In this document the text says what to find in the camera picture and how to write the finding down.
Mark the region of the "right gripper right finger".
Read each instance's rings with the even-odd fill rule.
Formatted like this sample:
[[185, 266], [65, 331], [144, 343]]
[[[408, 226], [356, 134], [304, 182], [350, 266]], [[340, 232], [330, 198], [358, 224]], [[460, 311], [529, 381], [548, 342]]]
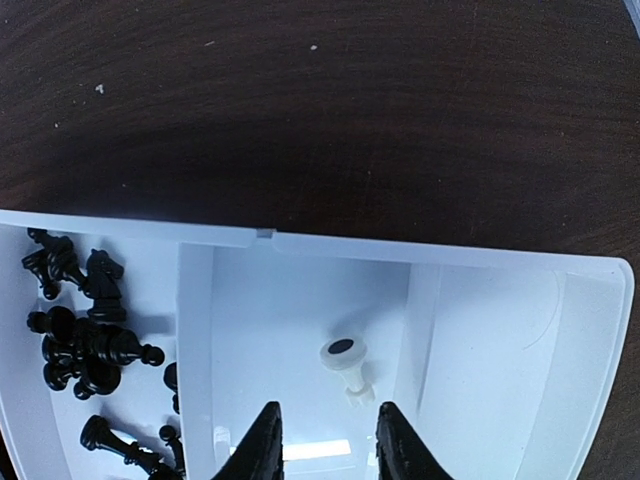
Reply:
[[376, 426], [379, 479], [452, 480], [391, 401], [381, 404]]

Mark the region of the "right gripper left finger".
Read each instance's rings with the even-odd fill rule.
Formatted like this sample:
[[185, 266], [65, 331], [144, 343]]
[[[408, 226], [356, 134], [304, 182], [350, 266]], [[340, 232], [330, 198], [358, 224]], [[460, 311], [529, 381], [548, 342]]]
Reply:
[[269, 401], [212, 480], [284, 479], [280, 404]]

